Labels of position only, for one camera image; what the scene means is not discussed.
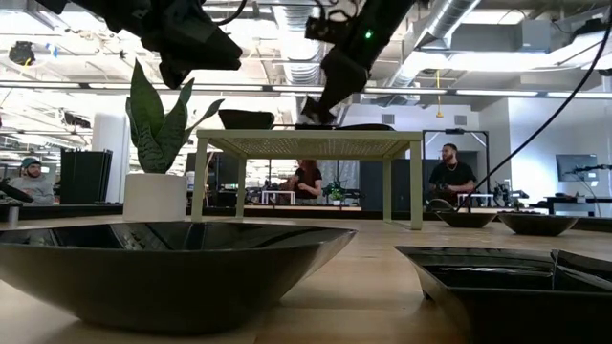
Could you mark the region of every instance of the red hair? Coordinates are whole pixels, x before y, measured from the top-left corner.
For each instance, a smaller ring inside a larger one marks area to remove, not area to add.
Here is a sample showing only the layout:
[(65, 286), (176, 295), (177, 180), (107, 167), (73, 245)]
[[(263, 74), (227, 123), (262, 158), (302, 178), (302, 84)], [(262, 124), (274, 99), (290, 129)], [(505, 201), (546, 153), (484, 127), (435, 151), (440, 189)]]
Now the red hair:
[(317, 161), (302, 160), (299, 162), (299, 168), (304, 171), (304, 179), (310, 186), (315, 185), (315, 170), (317, 169)]

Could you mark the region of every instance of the white pot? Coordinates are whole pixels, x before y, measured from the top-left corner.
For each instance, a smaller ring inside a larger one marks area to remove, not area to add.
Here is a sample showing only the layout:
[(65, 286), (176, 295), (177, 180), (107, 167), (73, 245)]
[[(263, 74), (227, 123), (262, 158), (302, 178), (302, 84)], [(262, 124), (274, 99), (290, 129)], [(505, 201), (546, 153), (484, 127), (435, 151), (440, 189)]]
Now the white pot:
[(123, 220), (129, 222), (184, 221), (185, 177), (166, 174), (128, 174), (125, 177)]

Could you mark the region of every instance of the plant leaf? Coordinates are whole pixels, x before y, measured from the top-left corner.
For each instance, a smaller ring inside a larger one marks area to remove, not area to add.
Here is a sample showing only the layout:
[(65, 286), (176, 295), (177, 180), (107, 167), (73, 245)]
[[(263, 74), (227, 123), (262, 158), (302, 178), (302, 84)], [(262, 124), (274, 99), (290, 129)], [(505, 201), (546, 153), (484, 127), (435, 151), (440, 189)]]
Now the plant leaf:
[(213, 101), (212, 104), (208, 106), (208, 110), (204, 113), (204, 115), (185, 130), (185, 133), (183, 134), (183, 144), (189, 140), (189, 135), (191, 135), (191, 131), (193, 131), (194, 128), (200, 125), (204, 119), (211, 117), (212, 115), (216, 114), (217, 111), (219, 111), (219, 108), (224, 101), (225, 99), (217, 99)]
[(155, 136), (165, 157), (166, 167), (169, 169), (176, 156), (183, 147), (183, 132), (187, 126), (187, 108), (182, 100), (178, 100), (174, 108), (165, 117), (164, 126)]
[(187, 106), (189, 100), (191, 99), (191, 90), (193, 89), (193, 82), (195, 81), (192, 78), (183, 88), (181, 89), (181, 93), (179, 94), (179, 100), (183, 102), (184, 106)]
[(138, 128), (136, 127), (136, 123), (134, 122), (134, 117), (132, 117), (132, 104), (130, 101), (130, 97), (125, 100), (125, 113), (130, 119), (130, 138), (132, 139), (132, 143), (134, 144), (134, 146), (138, 147)]
[(164, 125), (164, 106), (160, 95), (146, 79), (138, 59), (134, 63), (132, 84), (130, 87), (130, 111), (138, 132), (145, 123), (150, 126), (151, 135), (155, 137)]
[(151, 134), (148, 123), (142, 125), (138, 138), (138, 162), (145, 173), (167, 172), (164, 152)]

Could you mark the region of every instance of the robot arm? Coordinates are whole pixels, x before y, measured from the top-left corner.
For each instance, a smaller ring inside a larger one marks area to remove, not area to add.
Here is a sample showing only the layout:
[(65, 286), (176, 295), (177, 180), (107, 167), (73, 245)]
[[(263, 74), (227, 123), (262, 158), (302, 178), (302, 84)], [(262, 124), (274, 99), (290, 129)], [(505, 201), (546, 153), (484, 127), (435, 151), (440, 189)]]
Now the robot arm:
[[(68, 0), (36, 0), (60, 14)], [(72, 0), (101, 16), (112, 32), (128, 30), (159, 52), (164, 83), (178, 89), (192, 70), (238, 70), (242, 50), (202, 10), (201, 0)]]
[(327, 83), (321, 98), (307, 97), (302, 114), (314, 122), (329, 124), (330, 109), (359, 92), (370, 77), (370, 69), (389, 44), (391, 36), (417, 0), (366, 0), (361, 12), (346, 22), (311, 18), (306, 37), (335, 44), (321, 61)]

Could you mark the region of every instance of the man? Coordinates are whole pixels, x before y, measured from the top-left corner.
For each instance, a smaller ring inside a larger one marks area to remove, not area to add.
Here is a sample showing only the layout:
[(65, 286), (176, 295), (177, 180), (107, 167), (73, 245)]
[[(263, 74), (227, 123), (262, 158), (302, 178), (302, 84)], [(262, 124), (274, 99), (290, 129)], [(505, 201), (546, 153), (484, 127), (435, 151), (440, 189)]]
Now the man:
[(26, 158), (21, 162), (23, 175), (9, 182), (9, 185), (30, 195), (33, 205), (53, 205), (54, 186), (45, 180), (40, 170), (40, 161)]
[(457, 160), (456, 145), (447, 143), (442, 147), (442, 160), (431, 172), (429, 189), (434, 198), (457, 204), (457, 194), (473, 191), (476, 177), (469, 165)]

